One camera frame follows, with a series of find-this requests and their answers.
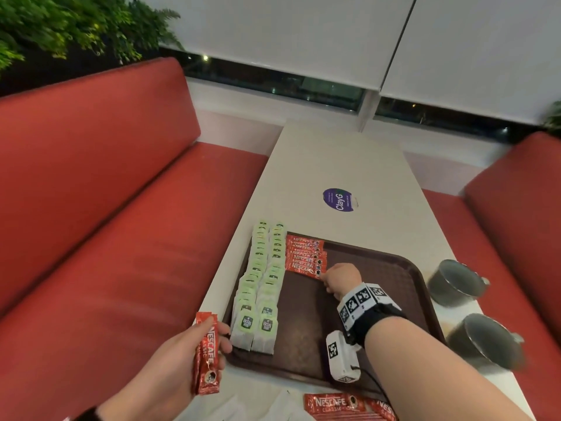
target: person's left hand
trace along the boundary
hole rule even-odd
[[[177,417],[193,400],[195,350],[211,327],[209,318],[167,340],[123,390],[98,407],[98,416],[103,421],[164,421]],[[232,344],[222,336],[230,332],[229,326],[219,322],[217,329],[221,335],[219,348],[222,353],[230,353]],[[220,370],[225,366],[220,355]]]

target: green foliage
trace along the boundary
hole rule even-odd
[[[175,18],[141,0],[0,0],[0,71],[23,61],[26,46],[64,59],[71,42],[101,55],[108,40],[121,63],[160,43],[182,49],[168,25]]]
[[[545,120],[543,126],[550,134],[561,137],[561,100],[556,101],[548,114],[548,119]]]

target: white roller blind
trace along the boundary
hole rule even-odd
[[[369,89],[413,0],[146,0],[181,14],[186,50]]]
[[[561,99],[561,0],[417,0],[381,93],[540,123]]]

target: person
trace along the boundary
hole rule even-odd
[[[338,300],[362,283],[358,269],[348,263],[336,264],[321,279]],[[174,419],[193,399],[195,348],[211,327],[207,321],[167,340],[123,390],[90,409],[87,419]],[[225,337],[228,325],[220,323],[218,332],[222,353],[232,351]],[[363,334],[368,360],[401,421],[529,420],[472,366],[407,319],[390,311]],[[225,366],[221,356],[221,370]]]

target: row of tea bags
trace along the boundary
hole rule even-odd
[[[284,280],[286,231],[282,223],[261,220],[253,228],[246,273],[240,278],[232,310],[232,345],[273,354],[277,302]]]

